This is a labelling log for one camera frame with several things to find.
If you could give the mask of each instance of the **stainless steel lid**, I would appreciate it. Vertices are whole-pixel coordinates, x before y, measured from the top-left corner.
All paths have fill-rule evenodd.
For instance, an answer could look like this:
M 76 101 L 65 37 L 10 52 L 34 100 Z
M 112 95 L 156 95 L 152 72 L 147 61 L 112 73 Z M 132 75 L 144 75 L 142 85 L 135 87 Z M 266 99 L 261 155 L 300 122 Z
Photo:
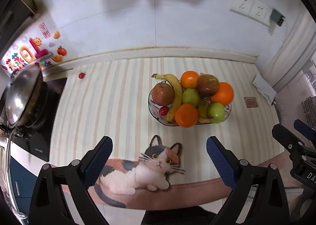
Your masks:
M 5 100 L 5 111 L 9 127 L 13 128 L 19 121 L 41 72 L 38 63 L 29 64 L 12 78 L 11 86 Z

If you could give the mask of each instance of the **electrical outlet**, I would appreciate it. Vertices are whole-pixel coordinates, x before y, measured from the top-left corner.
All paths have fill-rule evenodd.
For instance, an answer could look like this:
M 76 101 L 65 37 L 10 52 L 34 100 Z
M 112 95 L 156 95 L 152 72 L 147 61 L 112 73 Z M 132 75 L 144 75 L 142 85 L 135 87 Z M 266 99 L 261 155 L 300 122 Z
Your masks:
M 267 9 L 267 13 L 262 21 L 263 24 L 267 25 L 267 26 L 270 26 L 271 24 L 271 19 L 270 19 L 270 16 L 271 16 L 271 13 L 272 13 L 272 8 L 268 8 Z
M 254 20 L 263 23 L 267 11 L 268 7 L 266 5 L 264 5 L 260 1 L 255 0 L 248 16 Z
M 230 10 L 248 16 L 254 0 L 232 0 Z

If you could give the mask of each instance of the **black stovetop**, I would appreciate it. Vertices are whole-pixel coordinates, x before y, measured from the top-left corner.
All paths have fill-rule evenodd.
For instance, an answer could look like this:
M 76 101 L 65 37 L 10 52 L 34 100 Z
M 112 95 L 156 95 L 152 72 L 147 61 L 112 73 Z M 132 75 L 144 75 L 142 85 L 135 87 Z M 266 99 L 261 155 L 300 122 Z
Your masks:
M 60 100 L 60 96 L 64 90 L 67 78 L 53 80 L 47 82 L 49 90 L 49 103 L 45 108 L 45 112 L 48 113 L 47 118 L 43 126 L 34 131 L 33 135 L 29 138 L 14 138 L 13 142 L 31 153 L 32 155 L 48 162 L 49 152 L 51 146 L 51 136 L 53 130 L 53 124 L 57 111 L 57 106 Z

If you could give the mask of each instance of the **cabinet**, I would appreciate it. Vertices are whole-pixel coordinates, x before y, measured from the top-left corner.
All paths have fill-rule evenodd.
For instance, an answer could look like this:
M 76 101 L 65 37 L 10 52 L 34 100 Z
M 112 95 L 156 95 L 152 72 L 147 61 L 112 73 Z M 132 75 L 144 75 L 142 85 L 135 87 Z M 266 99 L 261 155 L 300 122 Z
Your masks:
M 14 158 L 11 158 L 10 161 L 10 175 L 18 209 L 28 215 L 37 177 L 20 165 Z

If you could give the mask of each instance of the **calico cat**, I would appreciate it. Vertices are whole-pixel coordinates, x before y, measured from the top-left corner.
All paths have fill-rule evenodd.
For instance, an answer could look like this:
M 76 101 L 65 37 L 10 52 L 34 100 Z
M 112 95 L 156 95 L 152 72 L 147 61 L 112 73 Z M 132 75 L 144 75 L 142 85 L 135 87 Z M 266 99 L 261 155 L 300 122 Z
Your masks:
M 107 160 L 94 185 L 96 193 L 104 202 L 117 206 L 111 203 L 114 200 L 104 196 L 100 184 L 109 188 L 112 193 L 123 195 L 135 194 L 136 188 L 147 188 L 150 191 L 168 189 L 169 182 L 166 179 L 168 173 L 184 174 L 184 170 L 179 168 L 181 147 L 180 143 L 166 147 L 162 144 L 161 138 L 155 135 L 145 153 L 141 153 L 138 161 Z

